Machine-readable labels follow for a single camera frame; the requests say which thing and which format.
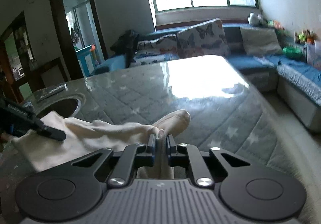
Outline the cream white garment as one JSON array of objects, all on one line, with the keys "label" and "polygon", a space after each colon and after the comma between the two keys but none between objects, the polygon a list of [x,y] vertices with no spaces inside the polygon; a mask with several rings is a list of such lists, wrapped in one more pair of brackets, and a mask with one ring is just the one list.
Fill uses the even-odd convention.
[{"label": "cream white garment", "polygon": [[22,137],[11,140],[15,148],[31,163],[37,172],[41,172],[73,159],[80,158],[102,148],[112,148],[121,152],[126,146],[148,142],[151,134],[156,135],[156,154],[153,167],[141,167],[139,178],[174,177],[174,169],[168,165],[165,156],[167,135],[173,137],[182,133],[190,123],[190,114],[186,110],[177,110],[167,114],[152,125],[128,122],[109,124],[105,121],[92,122],[69,117],[63,118],[55,111],[48,113],[41,121],[47,126],[62,130],[66,140],[59,142],[40,136],[29,130]]}]

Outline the white remote control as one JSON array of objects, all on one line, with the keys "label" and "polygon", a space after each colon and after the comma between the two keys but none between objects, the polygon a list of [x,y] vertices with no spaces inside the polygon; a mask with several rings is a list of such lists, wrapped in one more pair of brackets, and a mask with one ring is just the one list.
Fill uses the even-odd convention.
[{"label": "white remote control", "polygon": [[39,90],[36,94],[35,94],[35,100],[37,102],[41,102],[55,94],[58,94],[62,91],[67,90],[67,84],[59,84],[59,85],[54,85],[54,86],[50,86],[48,88],[45,89],[41,89]]}]

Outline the dark wooden chair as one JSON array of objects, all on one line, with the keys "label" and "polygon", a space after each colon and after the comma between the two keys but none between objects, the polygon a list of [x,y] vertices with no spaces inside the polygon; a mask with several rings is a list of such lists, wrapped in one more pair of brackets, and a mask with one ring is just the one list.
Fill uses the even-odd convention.
[{"label": "dark wooden chair", "polygon": [[69,81],[60,57],[29,71],[26,80],[32,93]]}]

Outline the round black induction cooktop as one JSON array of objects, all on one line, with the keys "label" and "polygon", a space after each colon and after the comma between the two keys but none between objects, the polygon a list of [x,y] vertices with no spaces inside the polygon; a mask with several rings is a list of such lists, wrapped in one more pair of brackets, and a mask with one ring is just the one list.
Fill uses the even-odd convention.
[{"label": "round black induction cooktop", "polygon": [[37,118],[41,119],[51,111],[55,111],[63,118],[73,117],[78,113],[81,107],[81,100],[78,98],[66,98],[56,101],[49,106],[45,107],[37,113]]}]

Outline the grey quilted star tablecloth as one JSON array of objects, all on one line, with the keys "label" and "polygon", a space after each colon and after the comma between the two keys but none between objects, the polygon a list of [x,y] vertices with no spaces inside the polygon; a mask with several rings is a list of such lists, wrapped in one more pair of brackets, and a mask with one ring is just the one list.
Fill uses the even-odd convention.
[{"label": "grey quilted star tablecloth", "polygon": [[[70,81],[66,91],[34,107],[40,111],[70,97],[82,102],[74,118],[113,125],[152,125],[171,112],[186,110],[190,123],[174,137],[177,143],[201,151],[219,147],[305,184],[312,181],[303,151],[269,103],[221,57],[156,63]],[[1,184],[13,186],[35,172],[11,140],[1,154]]]}]

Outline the teal cabinet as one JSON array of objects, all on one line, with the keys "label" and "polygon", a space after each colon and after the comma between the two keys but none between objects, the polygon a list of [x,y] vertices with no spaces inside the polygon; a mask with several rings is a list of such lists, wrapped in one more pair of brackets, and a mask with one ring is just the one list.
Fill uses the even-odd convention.
[{"label": "teal cabinet", "polygon": [[97,64],[95,45],[91,44],[87,47],[76,50],[76,55],[83,76],[88,77],[94,71]]}]

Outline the flat butterfly cushion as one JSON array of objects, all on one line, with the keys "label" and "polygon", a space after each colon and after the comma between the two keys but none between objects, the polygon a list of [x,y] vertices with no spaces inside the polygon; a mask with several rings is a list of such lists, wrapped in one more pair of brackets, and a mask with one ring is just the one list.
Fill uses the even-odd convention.
[{"label": "flat butterfly cushion", "polygon": [[177,37],[165,35],[155,40],[139,41],[130,67],[179,60]]}]

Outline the black bag on sofa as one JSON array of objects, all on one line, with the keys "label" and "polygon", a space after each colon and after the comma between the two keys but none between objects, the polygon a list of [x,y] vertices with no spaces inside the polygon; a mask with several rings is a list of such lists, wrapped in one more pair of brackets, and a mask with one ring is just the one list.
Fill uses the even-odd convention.
[{"label": "black bag on sofa", "polygon": [[133,55],[137,50],[138,39],[139,32],[135,30],[126,30],[110,49],[115,55],[125,55],[126,60],[131,62]]}]

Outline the upright butterfly cushion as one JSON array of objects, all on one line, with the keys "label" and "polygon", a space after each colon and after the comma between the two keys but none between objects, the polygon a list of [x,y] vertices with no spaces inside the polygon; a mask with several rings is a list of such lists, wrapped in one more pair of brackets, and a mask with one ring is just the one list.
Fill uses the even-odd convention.
[{"label": "upright butterfly cushion", "polygon": [[231,54],[220,18],[193,25],[176,34],[181,59]]}]

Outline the blue corner sofa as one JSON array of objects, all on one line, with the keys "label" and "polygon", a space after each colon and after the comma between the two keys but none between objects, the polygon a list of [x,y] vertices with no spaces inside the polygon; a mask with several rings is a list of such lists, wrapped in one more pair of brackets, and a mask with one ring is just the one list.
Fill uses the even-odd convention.
[{"label": "blue corner sofa", "polygon": [[224,25],[229,48],[226,59],[260,92],[277,92],[301,123],[311,132],[320,132],[320,70],[302,57],[285,55],[247,56],[237,24]]}]

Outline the plain grey cushion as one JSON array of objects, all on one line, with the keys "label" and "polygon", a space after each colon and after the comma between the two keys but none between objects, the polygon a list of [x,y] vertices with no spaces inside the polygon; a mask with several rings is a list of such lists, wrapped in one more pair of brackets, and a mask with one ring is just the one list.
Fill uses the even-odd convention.
[{"label": "plain grey cushion", "polygon": [[282,48],[274,29],[240,27],[246,55],[264,56],[281,54]]}]

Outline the panda plush toy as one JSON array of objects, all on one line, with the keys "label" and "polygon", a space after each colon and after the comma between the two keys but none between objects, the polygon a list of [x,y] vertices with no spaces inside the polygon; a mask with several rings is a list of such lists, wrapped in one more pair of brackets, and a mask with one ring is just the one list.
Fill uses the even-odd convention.
[{"label": "panda plush toy", "polygon": [[263,24],[263,17],[261,14],[251,12],[248,16],[248,22],[252,27],[259,27]]}]

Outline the colourful plush toys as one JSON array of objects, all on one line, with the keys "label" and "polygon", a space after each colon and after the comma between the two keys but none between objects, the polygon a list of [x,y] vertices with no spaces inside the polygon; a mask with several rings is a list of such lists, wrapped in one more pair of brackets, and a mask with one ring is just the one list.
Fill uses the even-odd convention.
[{"label": "colourful plush toys", "polygon": [[297,44],[314,44],[317,39],[317,35],[309,29],[302,30],[299,33],[295,32],[293,36],[294,42]]}]

